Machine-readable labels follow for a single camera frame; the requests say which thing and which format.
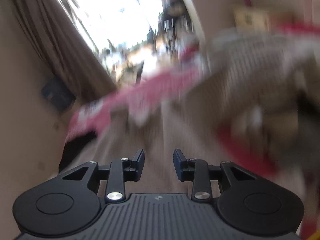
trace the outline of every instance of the ribbed black plate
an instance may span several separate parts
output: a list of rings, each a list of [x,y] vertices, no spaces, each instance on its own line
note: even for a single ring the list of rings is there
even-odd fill
[[[39,237],[22,234],[18,240]],[[120,204],[108,205],[96,223],[63,240],[258,240],[225,224],[209,204],[186,194],[132,194]],[[268,240],[298,240],[294,234]]]

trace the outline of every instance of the red object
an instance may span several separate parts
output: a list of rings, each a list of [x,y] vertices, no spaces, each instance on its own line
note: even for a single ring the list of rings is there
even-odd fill
[[[300,237],[302,240],[308,239],[317,231],[316,220],[303,220],[301,225]]]
[[[187,61],[191,59],[196,52],[199,51],[199,45],[194,45],[192,47],[185,48],[179,55],[180,61]]]
[[[312,25],[306,25],[306,24],[284,24],[279,25],[277,27],[278,30],[281,30],[285,34],[316,34],[320,35],[320,27],[318,26],[312,26]]]
[[[274,162],[265,158],[258,159],[252,154],[241,142],[231,137],[229,126],[222,126],[218,128],[217,137],[228,154],[239,166],[262,177],[270,177],[277,174],[278,169]]]
[[[72,116],[66,142],[95,131],[98,135],[110,124],[110,111],[127,107],[131,114],[149,111],[164,98],[177,97],[200,78],[198,68],[185,71],[168,71],[155,76],[131,89],[105,96],[81,107]]]

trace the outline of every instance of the metal screw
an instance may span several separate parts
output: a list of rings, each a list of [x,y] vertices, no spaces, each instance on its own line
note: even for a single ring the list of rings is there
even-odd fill
[[[195,193],[195,198],[197,199],[208,199],[210,197],[210,194],[205,191],[199,191]]]
[[[120,192],[110,192],[107,195],[107,198],[110,200],[119,200],[122,199],[123,195]]]

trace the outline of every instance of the curtain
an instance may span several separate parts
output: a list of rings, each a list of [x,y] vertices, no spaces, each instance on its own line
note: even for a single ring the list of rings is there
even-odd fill
[[[59,0],[12,0],[17,20],[44,65],[84,102],[116,90]]]

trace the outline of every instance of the round pad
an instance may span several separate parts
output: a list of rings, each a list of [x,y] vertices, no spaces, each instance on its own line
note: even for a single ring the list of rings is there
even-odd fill
[[[36,202],[39,211],[48,215],[57,215],[68,211],[74,201],[69,195],[63,193],[51,193],[44,195]]]
[[[238,181],[217,203],[229,225],[256,236],[280,236],[297,230],[304,213],[294,193],[267,180]]]
[[[64,236],[88,225],[99,198],[80,181],[49,180],[20,195],[12,213],[20,228],[37,236]]]
[[[280,200],[266,193],[254,193],[244,199],[244,204],[250,211],[257,214],[272,214],[281,208]]]

